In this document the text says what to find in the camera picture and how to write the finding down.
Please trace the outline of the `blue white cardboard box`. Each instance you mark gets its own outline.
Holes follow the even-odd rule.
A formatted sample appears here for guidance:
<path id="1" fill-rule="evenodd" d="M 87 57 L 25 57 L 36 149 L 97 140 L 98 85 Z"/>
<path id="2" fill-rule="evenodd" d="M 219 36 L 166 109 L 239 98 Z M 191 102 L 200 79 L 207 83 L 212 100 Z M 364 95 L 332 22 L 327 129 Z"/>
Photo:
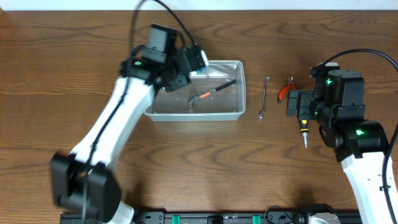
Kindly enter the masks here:
<path id="1" fill-rule="evenodd" d="M 207 67 L 203 67 L 203 68 L 200 68 L 200 69 L 198 69 L 198 70 L 192 71 L 192 72 L 189 73 L 189 76 L 198 75 L 199 73 L 201 73 L 202 71 L 204 71 L 206 68 L 207 68 Z"/>

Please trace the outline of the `red handled pliers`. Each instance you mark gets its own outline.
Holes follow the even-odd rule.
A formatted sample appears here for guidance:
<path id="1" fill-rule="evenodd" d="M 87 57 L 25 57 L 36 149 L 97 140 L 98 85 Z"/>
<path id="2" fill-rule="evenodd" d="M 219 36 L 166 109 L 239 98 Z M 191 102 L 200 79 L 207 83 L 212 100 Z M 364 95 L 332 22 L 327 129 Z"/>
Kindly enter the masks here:
<path id="1" fill-rule="evenodd" d="M 283 96 L 284 96 L 290 89 L 292 89 L 292 90 L 296 90 L 296 89 L 297 89 L 297 87 L 295 86 L 294 78 L 293 78 L 293 77 L 288 77 L 288 82 L 287 82 L 286 86 L 285 86 L 283 89 L 281 89 L 281 91 L 279 92 L 279 94 L 278 94 L 278 96 L 277 96 L 277 102 L 278 102 L 278 103 L 281 103 L 281 102 L 282 102 Z"/>

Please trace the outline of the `silver offset wrench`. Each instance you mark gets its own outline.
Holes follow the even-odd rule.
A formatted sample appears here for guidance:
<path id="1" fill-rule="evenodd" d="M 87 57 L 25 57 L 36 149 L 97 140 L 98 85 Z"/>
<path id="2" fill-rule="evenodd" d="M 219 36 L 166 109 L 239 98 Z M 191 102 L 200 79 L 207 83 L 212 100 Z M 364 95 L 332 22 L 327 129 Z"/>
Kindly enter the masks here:
<path id="1" fill-rule="evenodd" d="M 262 109 L 261 109 L 261 112 L 259 113 L 259 116 L 258 116 L 258 118 L 260 120 L 264 119 L 264 113 L 265 113 L 265 110 L 266 110 L 267 83 L 269 82 L 270 78 L 271 77 L 268 75 L 266 77 L 265 81 L 264 81 L 263 92 L 262 92 Z"/>

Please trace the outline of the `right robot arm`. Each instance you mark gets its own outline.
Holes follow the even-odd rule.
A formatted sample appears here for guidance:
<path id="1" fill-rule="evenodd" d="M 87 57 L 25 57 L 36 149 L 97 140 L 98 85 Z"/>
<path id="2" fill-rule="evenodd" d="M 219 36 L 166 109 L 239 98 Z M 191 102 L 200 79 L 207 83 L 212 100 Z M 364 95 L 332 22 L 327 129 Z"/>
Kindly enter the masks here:
<path id="1" fill-rule="evenodd" d="M 395 223 L 397 187 L 389 143 L 377 121 L 365 119 L 364 78 L 329 62 L 313 74 L 313 90 L 290 90 L 287 115 L 296 116 L 308 134 L 316 121 L 320 136 L 334 150 L 354 192 L 363 223 Z"/>

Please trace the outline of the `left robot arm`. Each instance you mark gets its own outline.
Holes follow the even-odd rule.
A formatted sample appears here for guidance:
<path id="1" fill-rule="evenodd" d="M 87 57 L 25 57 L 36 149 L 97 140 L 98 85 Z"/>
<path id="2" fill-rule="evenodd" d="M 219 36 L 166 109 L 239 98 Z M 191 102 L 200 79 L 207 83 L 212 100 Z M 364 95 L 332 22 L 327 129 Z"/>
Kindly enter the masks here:
<path id="1" fill-rule="evenodd" d="M 121 152 L 139 118 L 159 90 L 190 84 L 208 65 L 196 43 L 176 47 L 176 29 L 152 24 L 145 45 L 129 51 L 107 105 L 88 134 L 66 154 L 50 161 L 53 201 L 79 215 L 75 223 L 131 223 L 134 209 L 122 200 L 114 176 Z"/>

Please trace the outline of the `small black orange hammer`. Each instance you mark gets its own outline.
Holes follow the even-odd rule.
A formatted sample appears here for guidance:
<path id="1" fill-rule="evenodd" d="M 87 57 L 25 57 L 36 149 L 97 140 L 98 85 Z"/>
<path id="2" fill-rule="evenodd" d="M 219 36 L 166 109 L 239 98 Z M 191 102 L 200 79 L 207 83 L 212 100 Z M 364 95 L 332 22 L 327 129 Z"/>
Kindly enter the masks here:
<path id="1" fill-rule="evenodd" d="M 227 87 L 229 87 L 231 85 L 234 85 L 234 84 L 236 84 L 236 80 L 231 80 L 230 82 L 224 83 L 224 84 L 222 84 L 222 85 L 220 85 L 220 86 L 218 86 L 218 87 L 216 87 L 216 88 L 214 88 L 212 90 L 209 90 L 209 91 L 207 91 L 205 93 L 202 93 L 201 95 L 198 95 L 198 96 L 193 95 L 193 96 L 191 96 L 189 98 L 189 100 L 188 100 L 188 108 L 192 109 L 193 105 L 195 104 L 196 101 L 201 100 L 203 98 L 206 98 L 206 97 L 208 97 L 208 96 L 210 96 L 210 95 L 212 95 L 212 94 L 214 94 L 214 93 L 216 93 L 218 91 L 221 91 L 221 90 L 223 90 L 223 89 L 225 89 L 225 88 L 227 88 Z"/>

